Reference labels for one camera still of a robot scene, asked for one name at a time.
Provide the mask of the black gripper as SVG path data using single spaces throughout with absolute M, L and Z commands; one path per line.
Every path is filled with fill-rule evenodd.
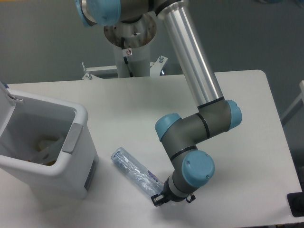
M 183 196 L 177 196 L 174 194 L 170 189 L 164 189 L 162 194 L 155 194 L 151 196 L 151 200 L 155 207 L 159 207 L 165 202 L 173 201 L 173 202 L 181 202 L 183 200 L 186 200 L 188 203 L 192 203 L 196 197 L 193 193 L 184 194 Z

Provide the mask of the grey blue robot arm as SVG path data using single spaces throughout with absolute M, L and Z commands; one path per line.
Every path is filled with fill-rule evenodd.
M 173 167 L 163 190 L 151 197 L 155 206 L 169 201 L 192 202 L 194 192 L 214 174 L 213 159 L 197 144 L 237 127 L 242 113 L 232 100 L 226 100 L 203 52 L 188 12 L 186 0 L 77 0 L 76 9 L 85 26 L 100 25 L 115 47 L 119 77 L 147 76 L 147 54 L 136 50 L 148 46 L 156 25 L 154 12 L 172 41 L 198 111 L 186 118 L 167 114 L 155 130 Z

